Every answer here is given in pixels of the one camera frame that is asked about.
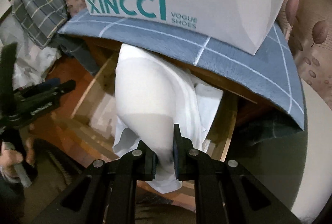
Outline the person's left hand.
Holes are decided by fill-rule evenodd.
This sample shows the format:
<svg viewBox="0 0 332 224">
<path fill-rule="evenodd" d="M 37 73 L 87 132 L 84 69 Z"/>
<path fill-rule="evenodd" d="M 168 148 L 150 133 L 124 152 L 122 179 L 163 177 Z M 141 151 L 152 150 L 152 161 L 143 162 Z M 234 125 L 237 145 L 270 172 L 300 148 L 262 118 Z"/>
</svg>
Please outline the person's left hand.
<svg viewBox="0 0 332 224">
<path fill-rule="evenodd" d="M 35 152 L 33 149 L 34 138 L 32 136 L 26 136 L 23 138 L 26 149 L 26 162 L 30 165 L 35 163 Z M 21 180 L 17 172 L 15 171 L 14 165 L 20 164 L 23 161 L 23 156 L 16 150 L 5 149 L 5 146 L 1 146 L 1 176 L 5 181 L 15 184 L 20 183 Z"/>
</svg>

